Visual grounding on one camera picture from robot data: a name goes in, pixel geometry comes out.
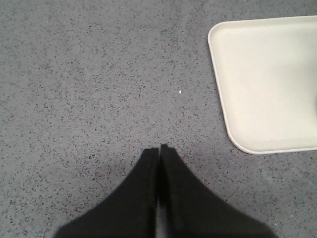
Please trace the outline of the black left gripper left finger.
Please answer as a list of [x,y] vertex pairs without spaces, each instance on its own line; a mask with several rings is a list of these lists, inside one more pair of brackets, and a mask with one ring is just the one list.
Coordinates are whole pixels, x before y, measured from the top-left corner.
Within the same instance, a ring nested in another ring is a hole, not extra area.
[[159,149],[145,149],[117,189],[61,227],[56,238],[153,238],[156,235]]

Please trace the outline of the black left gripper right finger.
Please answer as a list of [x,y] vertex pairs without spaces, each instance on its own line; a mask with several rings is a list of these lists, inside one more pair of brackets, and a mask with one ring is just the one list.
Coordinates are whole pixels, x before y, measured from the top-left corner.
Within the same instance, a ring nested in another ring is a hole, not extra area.
[[160,202],[169,238],[274,238],[264,223],[238,211],[210,191],[177,151],[160,148]]

